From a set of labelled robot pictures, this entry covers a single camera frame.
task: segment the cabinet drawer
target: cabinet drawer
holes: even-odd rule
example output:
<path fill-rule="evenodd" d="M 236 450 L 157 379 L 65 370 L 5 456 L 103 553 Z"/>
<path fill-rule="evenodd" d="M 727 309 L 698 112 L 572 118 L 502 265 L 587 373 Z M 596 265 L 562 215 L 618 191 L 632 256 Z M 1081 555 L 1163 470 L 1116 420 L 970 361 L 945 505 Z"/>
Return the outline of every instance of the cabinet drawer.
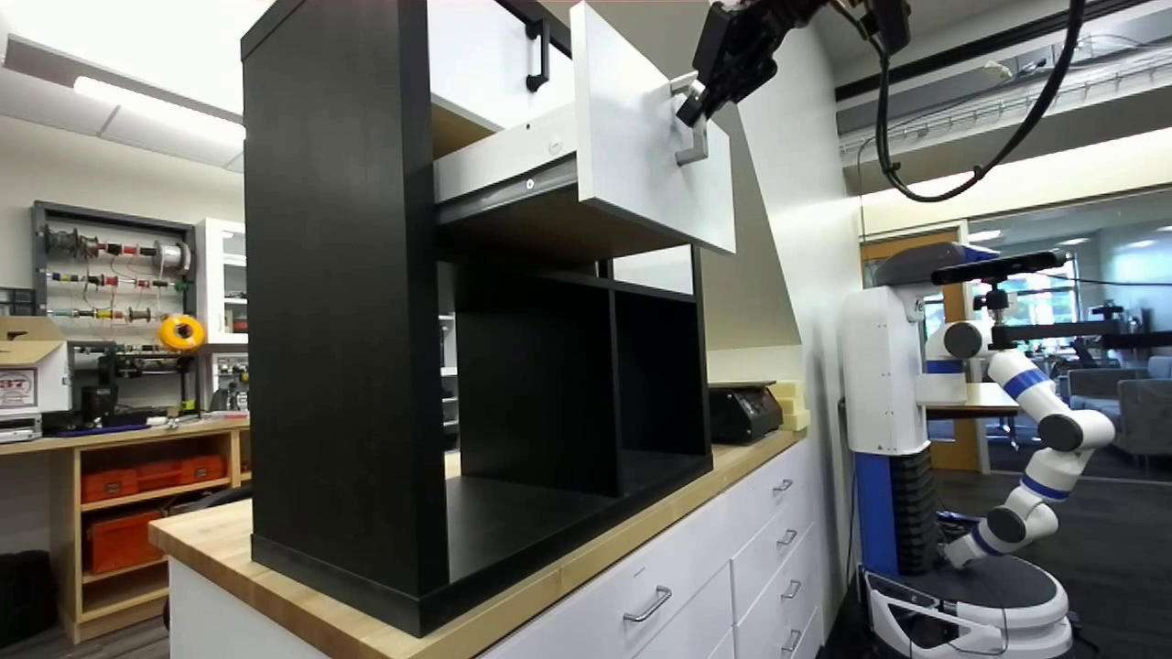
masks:
<path fill-rule="evenodd" d="M 532 40 L 525 23 L 496 0 L 429 0 L 434 95 L 490 132 L 574 101 L 574 62 L 552 42 L 551 82 L 529 90 L 538 47 L 543 40 Z"/>
<path fill-rule="evenodd" d="M 718 649 L 716 649 L 716 650 L 707 650 L 707 659 L 737 659 L 737 638 L 733 638 L 733 633 L 727 633 L 727 638 L 718 640 Z"/>
<path fill-rule="evenodd" d="M 681 659 L 716 650 L 716 638 L 733 628 L 733 583 L 721 567 L 637 654 L 641 659 Z"/>
<path fill-rule="evenodd" d="M 731 535 L 748 542 L 779 507 L 804 505 L 806 498 L 812 498 L 810 493 L 812 456 L 810 454 L 812 454 L 810 439 L 804 439 L 792 450 L 784 450 L 779 456 L 773 456 L 770 466 L 764 466 L 757 471 L 751 471 L 748 479 L 739 479 L 739 485 L 733 485 L 727 493 L 731 507 L 737 511 Z"/>
<path fill-rule="evenodd" d="M 804 542 L 792 559 L 770 578 L 751 610 L 737 623 L 737 654 L 795 654 L 810 610 L 821 604 L 821 555 L 810 553 L 818 542 Z"/>
<path fill-rule="evenodd" d="M 733 598 L 737 618 L 751 610 L 770 578 L 792 559 L 798 549 L 810 553 L 810 498 L 795 498 L 784 505 L 739 553 L 733 553 Z"/>
<path fill-rule="evenodd" d="M 821 610 L 821 600 L 812 600 L 810 623 L 798 633 L 798 649 L 788 650 L 784 659 L 818 659 L 821 644 L 825 644 L 825 610 Z"/>
<path fill-rule="evenodd" d="M 641 650 L 705 586 L 712 586 L 712 578 L 721 575 L 727 592 L 733 598 L 727 523 L 731 516 L 721 498 L 698 507 L 678 526 L 662 531 L 657 542 L 496 644 L 489 654 L 596 659 Z"/>

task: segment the humanoid robot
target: humanoid robot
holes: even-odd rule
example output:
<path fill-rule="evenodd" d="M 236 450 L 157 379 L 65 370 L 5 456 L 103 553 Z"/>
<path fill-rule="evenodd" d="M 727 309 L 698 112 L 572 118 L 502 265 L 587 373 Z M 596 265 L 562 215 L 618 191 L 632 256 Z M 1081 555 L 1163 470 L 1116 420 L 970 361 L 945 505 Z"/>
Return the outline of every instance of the humanoid robot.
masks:
<path fill-rule="evenodd" d="M 1070 409 L 1053 379 L 1004 341 L 995 289 L 1014 269 L 1063 265 L 1053 251 L 995 260 L 986 249 L 931 246 L 886 260 L 875 289 L 843 310 L 848 431 L 858 460 L 864 606 L 899 654 L 1063 654 L 1075 626 L 1068 589 L 1013 553 L 1060 531 L 1083 466 L 1113 439 L 1100 409 Z M 919 299 L 945 283 L 986 279 L 993 341 L 955 323 L 919 341 Z M 988 376 L 1037 420 L 1020 485 L 959 539 L 939 539 L 926 471 L 926 401 L 965 400 L 965 361 L 988 346 Z"/>

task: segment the electronics equipment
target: electronics equipment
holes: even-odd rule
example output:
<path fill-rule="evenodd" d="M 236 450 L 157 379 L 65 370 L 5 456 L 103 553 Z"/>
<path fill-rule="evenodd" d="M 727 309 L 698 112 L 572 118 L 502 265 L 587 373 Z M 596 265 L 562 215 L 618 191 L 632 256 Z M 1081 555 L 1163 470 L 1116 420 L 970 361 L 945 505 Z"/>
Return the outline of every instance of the electronics equipment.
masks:
<path fill-rule="evenodd" d="M 0 313 L 0 444 L 42 435 L 42 415 L 71 409 L 71 351 L 42 313 Z"/>
<path fill-rule="evenodd" d="M 779 428 L 779 405 L 770 391 L 773 379 L 712 384 L 707 426 L 716 444 L 754 444 Z"/>

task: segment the black bookshelf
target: black bookshelf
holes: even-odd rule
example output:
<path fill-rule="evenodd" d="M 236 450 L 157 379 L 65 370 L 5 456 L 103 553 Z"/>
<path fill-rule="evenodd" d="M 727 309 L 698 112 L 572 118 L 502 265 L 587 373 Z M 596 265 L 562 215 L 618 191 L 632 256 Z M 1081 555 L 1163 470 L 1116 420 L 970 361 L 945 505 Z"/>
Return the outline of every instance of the black bookshelf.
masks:
<path fill-rule="evenodd" d="M 252 555 L 409 633 L 712 470 L 699 299 L 442 246 L 427 34 L 427 0 L 287 0 L 245 36 Z"/>

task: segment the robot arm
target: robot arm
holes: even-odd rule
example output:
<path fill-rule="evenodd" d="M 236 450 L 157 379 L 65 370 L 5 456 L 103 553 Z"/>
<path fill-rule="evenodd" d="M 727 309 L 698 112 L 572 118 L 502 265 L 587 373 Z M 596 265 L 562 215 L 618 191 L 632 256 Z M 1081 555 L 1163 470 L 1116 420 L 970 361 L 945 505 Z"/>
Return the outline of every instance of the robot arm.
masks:
<path fill-rule="evenodd" d="M 1028 456 L 1004 505 L 978 520 L 976 531 L 942 545 L 953 567 L 969 567 L 978 555 L 1020 553 L 1054 535 L 1060 516 L 1053 505 L 1068 500 L 1091 454 L 1113 444 L 1113 420 L 1100 409 L 1070 409 L 1021 351 L 993 351 L 988 373 L 1037 420 L 1043 450 Z"/>
<path fill-rule="evenodd" d="M 739 101 L 764 88 L 773 73 L 773 52 L 779 40 L 806 27 L 831 0 L 712 0 L 705 34 L 693 55 L 698 88 L 690 90 L 678 118 L 698 123 L 727 101 Z M 864 5 L 864 27 L 886 52 L 908 42 L 908 5 L 906 0 L 839 0 Z"/>

